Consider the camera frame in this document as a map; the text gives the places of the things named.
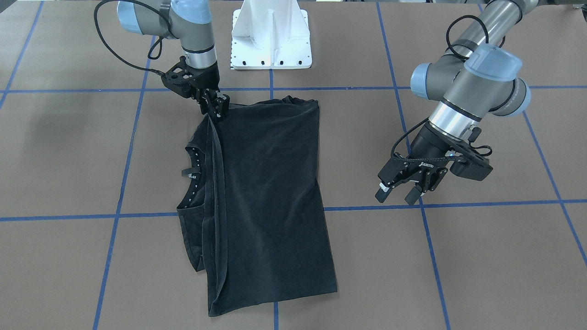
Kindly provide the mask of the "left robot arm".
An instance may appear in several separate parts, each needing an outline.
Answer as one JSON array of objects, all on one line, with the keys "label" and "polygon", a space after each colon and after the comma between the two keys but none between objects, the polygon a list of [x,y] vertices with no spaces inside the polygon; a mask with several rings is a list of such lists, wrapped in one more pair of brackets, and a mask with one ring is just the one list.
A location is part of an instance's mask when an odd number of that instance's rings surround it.
[{"label": "left robot arm", "polygon": [[402,156],[391,157],[378,176],[376,199],[382,203],[401,184],[415,186],[405,197],[413,205],[436,190],[450,172],[482,181],[493,171],[487,148],[473,146],[487,114],[509,117],[526,110],[530,86],[519,77],[522,61],[503,49],[507,32],[539,6],[538,0],[492,0],[456,40],[446,34],[447,50],[435,63],[417,66],[410,79],[415,96],[437,102],[433,113],[415,125],[417,136]]}]

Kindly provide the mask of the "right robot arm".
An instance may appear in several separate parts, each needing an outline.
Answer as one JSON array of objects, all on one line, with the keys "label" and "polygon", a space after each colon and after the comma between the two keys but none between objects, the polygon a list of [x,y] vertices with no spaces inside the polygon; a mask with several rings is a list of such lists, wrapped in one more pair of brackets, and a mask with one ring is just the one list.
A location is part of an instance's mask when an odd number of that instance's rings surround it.
[{"label": "right robot arm", "polygon": [[120,25],[129,32],[177,39],[183,49],[178,63],[159,72],[166,88],[197,101],[203,114],[228,110],[229,97],[219,88],[212,15],[206,0],[126,0],[117,4]]}]

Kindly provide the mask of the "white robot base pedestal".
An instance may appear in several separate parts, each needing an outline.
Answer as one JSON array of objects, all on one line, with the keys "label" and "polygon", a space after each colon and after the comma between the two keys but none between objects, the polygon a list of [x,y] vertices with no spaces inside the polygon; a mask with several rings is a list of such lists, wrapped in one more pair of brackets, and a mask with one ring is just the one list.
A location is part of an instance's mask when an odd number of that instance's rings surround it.
[{"label": "white robot base pedestal", "polygon": [[232,14],[233,70],[312,66],[310,21],[296,0],[246,0]]}]

